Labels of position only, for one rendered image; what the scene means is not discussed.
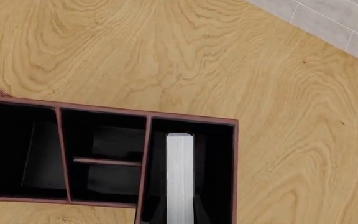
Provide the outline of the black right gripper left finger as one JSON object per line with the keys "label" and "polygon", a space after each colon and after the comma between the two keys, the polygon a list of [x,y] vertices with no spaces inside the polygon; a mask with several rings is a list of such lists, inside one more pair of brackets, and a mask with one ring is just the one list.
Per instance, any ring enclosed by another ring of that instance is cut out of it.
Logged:
{"label": "black right gripper left finger", "polygon": [[160,197],[149,224],[167,224],[167,198]]}

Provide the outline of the book with white pages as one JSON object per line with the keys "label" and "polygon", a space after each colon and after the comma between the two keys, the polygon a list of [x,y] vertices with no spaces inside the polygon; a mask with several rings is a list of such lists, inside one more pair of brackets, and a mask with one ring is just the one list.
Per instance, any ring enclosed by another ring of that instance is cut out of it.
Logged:
{"label": "book with white pages", "polygon": [[167,224],[194,224],[194,139],[187,133],[166,138]]}

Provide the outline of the red-brown desk caddy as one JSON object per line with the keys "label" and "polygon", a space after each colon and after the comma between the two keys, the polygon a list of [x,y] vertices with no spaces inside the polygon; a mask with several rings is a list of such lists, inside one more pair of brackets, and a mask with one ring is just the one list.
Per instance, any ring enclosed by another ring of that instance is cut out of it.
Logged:
{"label": "red-brown desk caddy", "polygon": [[238,124],[0,97],[0,201],[134,208],[134,224],[149,224],[166,196],[167,135],[187,133],[194,194],[211,224],[236,224]]}

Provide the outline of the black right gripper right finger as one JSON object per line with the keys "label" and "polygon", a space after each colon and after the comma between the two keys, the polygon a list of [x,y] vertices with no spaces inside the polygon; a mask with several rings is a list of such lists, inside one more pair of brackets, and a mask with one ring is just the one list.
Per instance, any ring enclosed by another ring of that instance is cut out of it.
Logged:
{"label": "black right gripper right finger", "polygon": [[193,208],[195,224],[211,224],[199,195],[195,195],[193,197]]}

